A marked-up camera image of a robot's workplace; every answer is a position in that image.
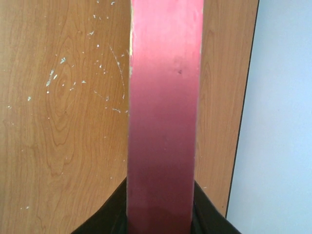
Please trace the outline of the pink picture frame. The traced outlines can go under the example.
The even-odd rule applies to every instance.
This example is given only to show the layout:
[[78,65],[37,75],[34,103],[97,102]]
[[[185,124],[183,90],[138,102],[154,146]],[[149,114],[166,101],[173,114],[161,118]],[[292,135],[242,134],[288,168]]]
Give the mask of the pink picture frame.
[[203,4],[131,2],[130,234],[191,231]]

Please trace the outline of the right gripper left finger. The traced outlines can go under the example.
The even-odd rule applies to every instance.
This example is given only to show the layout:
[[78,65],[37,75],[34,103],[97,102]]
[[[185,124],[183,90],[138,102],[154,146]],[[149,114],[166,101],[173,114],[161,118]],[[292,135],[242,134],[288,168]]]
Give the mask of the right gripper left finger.
[[127,179],[124,179],[100,209],[72,233],[126,234],[126,186]]

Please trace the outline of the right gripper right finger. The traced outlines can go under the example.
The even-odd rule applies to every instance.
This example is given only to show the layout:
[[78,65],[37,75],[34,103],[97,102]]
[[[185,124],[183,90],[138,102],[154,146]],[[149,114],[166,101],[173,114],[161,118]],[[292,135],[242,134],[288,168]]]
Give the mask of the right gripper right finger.
[[193,234],[241,234],[213,205],[199,184],[195,181]]

